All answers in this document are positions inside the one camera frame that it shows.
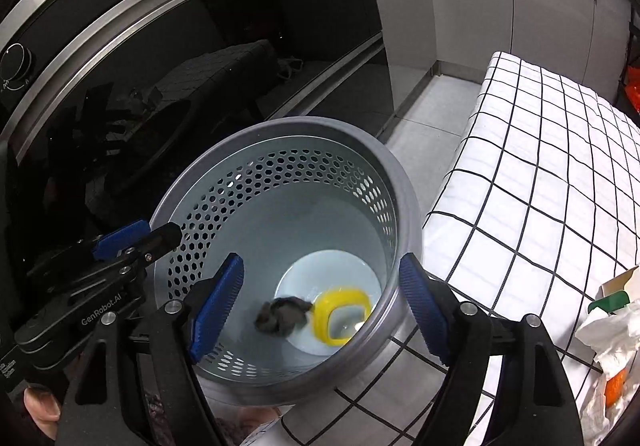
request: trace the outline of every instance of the crumpled plastic wrapper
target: crumpled plastic wrapper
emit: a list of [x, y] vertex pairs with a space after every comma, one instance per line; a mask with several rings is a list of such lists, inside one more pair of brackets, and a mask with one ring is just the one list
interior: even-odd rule
[[[599, 307], [575, 331], [575, 337], [596, 353], [594, 361], [603, 374], [592, 387], [580, 417], [585, 446], [597, 446], [613, 428], [640, 386], [640, 300], [636, 300], [609, 315]], [[604, 389], [607, 381], [623, 368], [629, 369], [622, 395], [605, 409]]]

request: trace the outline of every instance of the white tablecloth with black grid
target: white tablecloth with black grid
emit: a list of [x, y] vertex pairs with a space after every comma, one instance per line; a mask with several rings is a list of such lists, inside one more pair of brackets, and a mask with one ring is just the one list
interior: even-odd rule
[[[461, 300], [541, 316], [578, 408], [600, 370], [575, 329], [599, 286], [638, 262], [639, 144], [594, 91], [495, 53], [423, 226], [424, 268]], [[258, 444], [408, 446], [445, 372], [408, 315], [365, 372], [294, 407]], [[499, 373], [492, 358], [469, 446], [482, 442]]]

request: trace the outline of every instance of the crumpled dark object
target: crumpled dark object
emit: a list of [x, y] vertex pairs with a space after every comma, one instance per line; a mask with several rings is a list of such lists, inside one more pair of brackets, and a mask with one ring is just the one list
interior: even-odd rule
[[289, 336], [296, 325], [306, 324], [306, 313], [314, 305], [295, 296], [265, 302], [257, 317], [255, 328], [265, 334], [281, 338]]

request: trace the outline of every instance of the gray floor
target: gray floor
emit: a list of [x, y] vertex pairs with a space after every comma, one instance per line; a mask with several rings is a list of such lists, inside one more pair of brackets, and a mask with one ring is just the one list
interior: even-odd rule
[[479, 91], [477, 83], [435, 76], [380, 136], [411, 179], [423, 217], [435, 201]]

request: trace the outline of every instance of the metal screw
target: metal screw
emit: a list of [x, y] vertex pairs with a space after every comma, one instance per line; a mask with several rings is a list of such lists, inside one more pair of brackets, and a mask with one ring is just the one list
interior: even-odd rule
[[116, 314], [113, 311], [106, 312], [100, 318], [102, 325], [111, 325], [114, 321], [116, 321]]
[[164, 304], [164, 312], [167, 314], [175, 314], [182, 309], [182, 302], [180, 300], [168, 301]]
[[467, 316], [473, 316], [478, 312], [478, 307], [469, 301], [463, 301], [460, 304], [460, 311], [462, 311], [462, 314], [466, 314]]
[[525, 318], [525, 320], [532, 327], [540, 327], [540, 325], [542, 324], [542, 321], [540, 320], [540, 318], [535, 314], [527, 314], [527, 317]]

